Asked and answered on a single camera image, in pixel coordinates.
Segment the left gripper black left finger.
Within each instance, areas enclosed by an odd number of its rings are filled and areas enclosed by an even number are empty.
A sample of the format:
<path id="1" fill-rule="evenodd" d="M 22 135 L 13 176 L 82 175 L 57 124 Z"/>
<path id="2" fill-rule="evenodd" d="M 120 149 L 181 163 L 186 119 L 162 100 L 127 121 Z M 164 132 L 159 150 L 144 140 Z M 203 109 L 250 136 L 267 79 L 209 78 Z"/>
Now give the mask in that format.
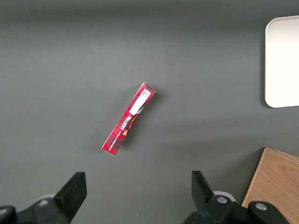
<path id="1" fill-rule="evenodd" d="M 85 172 L 76 172 L 56 193 L 44 195 L 17 212 L 12 205 L 0 207 L 2 224 L 69 224 L 87 196 Z"/>

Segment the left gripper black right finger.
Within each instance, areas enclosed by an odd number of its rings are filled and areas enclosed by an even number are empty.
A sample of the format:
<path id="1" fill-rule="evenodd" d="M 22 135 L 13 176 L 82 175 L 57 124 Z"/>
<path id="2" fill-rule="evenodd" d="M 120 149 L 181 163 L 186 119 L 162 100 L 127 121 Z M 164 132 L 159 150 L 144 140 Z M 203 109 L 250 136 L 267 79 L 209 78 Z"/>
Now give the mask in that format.
<path id="1" fill-rule="evenodd" d="M 216 195 L 201 171 L 192 171 L 192 198 L 196 211 L 185 224 L 287 224 L 288 220 L 272 204 L 253 201 L 242 207 L 225 195 Z"/>

